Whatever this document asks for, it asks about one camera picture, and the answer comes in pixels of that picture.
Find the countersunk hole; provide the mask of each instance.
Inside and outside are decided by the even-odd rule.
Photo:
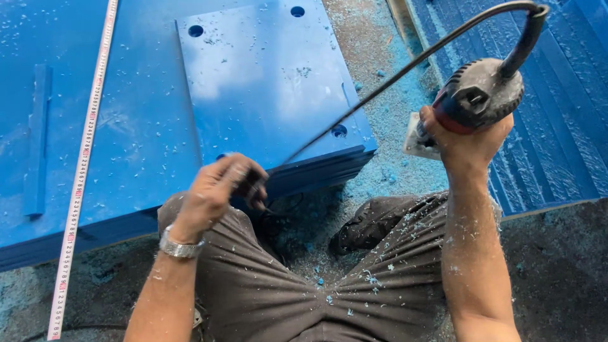
[[[191,37],[200,37],[203,33],[203,29],[202,26],[200,25],[192,25],[190,26],[190,28],[188,29],[188,34]]]
[[[343,125],[338,125],[331,129],[331,135],[335,136],[336,138],[346,138],[347,133],[348,131]]]
[[[299,18],[304,15],[304,9],[300,6],[291,7],[291,15]]]

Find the hand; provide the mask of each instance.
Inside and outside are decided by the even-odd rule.
[[[449,178],[482,176],[485,180],[490,161],[513,128],[513,115],[509,114],[486,130],[471,135],[452,133],[437,122],[431,106],[420,109],[420,120],[437,141]]]
[[[260,165],[240,153],[202,167],[169,232],[170,240],[197,244],[203,232],[224,216],[232,194],[246,197],[250,206],[264,210],[267,178]]]

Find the measuring tape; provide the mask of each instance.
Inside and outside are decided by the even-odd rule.
[[[49,332],[46,336],[47,341],[59,340],[61,338],[61,325],[63,324],[63,315],[66,310],[67,284],[70,280],[70,270],[72,268],[72,259],[74,258],[76,230],[78,228],[78,219],[80,218],[82,198],[85,194],[86,173],[89,170],[89,159],[91,158],[91,149],[93,148],[93,136],[95,135],[95,125],[97,124],[97,115],[99,113],[99,102],[102,98],[103,80],[106,76],[106,65],[108,64],[117,8],[118,0],[109,0],[106,19],[103,22],[102,42],[99,45],[99,53],[97,54],[93,86],[91,88],[91,95],[89,96],[85,129],[80,142],[80,154],[78,155],[78,164],[76,166],[76,174],[74,175],[72,198],[70,199],[66,228],[63,233],[63,243],[61,244],[59,268],[57,270],[55,292],[53,294],[53,306],[50,311]]]

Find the concrete floor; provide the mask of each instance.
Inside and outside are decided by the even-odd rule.
[[[401,40],[384,0],[324,0],[360,96],[405,65],[415,40]],[[339,260],[327,254],[331,235],[370,197],[423,194],[447,187],[439,162],[405,157],[400,144],[407,113],[430,102],[417,69],[365,108],[378,140],[378,155],[361,174],[339,187],[306,194],[289,216],[266,222],[288,266],[310,282],[339,279],[360,254]],[[277,209],[299,201],[277,203]],[[513,284],[516,323],[524,341],[608,341],[608,200],[505,222],[502,242]],[[125,326],[154,260],[158,239],[146,236],[78,255],[72,267],[64,327]],[[319,266],[320,272],[313,271]],[[57,263],[0,273],[0,341],[22,341],[45,332]],[[123,332],[65,332],[63,341],[117,341]],[[454,341],[447,319],[435,341]]]

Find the wristwatch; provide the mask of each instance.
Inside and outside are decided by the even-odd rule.
[[[202,239],[198,245],[182,245],[181,243],[169,241],[168,235],[172,227],[173,225],[169,225],[162,233],[161,242],[159,244],[161,251],[174,257],[196,258],[201,252],[202,246],[205,244],[205,239]]]

